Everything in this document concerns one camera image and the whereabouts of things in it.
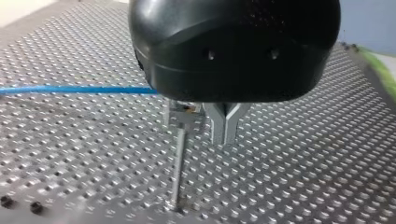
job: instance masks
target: textured metal surface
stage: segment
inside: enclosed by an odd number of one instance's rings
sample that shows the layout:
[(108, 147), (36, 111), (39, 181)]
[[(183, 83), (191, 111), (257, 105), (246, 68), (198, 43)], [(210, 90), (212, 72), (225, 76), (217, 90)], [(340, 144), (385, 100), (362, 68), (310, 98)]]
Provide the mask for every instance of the textured metal surface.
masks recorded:
[[(131, 46), (126, 6), (81, 3), (2, 49), (0, 84), (146, 85)], [(17, 203), (0, 223), (395, 221), (396, 115), (339, 46), (311, 93), (255, 104), (235, 145), (189, 140), (181, 215), (164, 209), (176, 132), (163, 108), (160, 96), (1, 97), (0, 192)]]

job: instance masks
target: green object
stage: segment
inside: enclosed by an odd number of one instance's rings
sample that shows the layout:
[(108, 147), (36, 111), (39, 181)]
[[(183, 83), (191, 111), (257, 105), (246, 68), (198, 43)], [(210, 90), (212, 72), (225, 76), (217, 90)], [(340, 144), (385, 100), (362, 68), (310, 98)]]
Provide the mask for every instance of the green object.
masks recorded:
[(361, 54), (378, 73), (382, 85), (396, 103), (396, 81), (388, 68), (378, 60), (368, 49), (361, 48)]

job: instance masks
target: screw hole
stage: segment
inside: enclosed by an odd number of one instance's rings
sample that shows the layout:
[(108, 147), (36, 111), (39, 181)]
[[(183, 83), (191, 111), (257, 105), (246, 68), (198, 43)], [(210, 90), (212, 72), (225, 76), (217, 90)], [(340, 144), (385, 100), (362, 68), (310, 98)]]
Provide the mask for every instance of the screw hole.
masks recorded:
[(204, 49), (204, 57), (212, 61), (215, 59), (216, 53), (212, 49)]

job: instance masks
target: black plastic casing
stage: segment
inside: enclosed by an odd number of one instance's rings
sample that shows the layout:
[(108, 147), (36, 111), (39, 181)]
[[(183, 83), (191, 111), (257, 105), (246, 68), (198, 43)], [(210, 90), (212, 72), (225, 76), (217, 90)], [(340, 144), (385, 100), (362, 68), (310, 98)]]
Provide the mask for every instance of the black plastic casing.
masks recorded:
[(189, 102), (279, 102), (312, 90), (340, 27), (338, 0), (132, 0), (149, 85)]

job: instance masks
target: diamond plate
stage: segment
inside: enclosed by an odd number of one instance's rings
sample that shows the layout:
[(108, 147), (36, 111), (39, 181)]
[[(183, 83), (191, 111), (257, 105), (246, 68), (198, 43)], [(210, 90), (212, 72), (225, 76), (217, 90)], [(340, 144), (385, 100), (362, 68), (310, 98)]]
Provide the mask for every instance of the diamond plate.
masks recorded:
[[(1, 50), (0, 84), (146, 86), (127, 6), (81, 3)], [(182, 214), (165, 209), (176, 134), (161, 96), (0, 99), (1, 223), (394, 223), (396, 115), (336, 46), (305, 97), (255, 104), (237, 144), (189, 140)], [(29, 212), (42, 202), (45, 213)]]

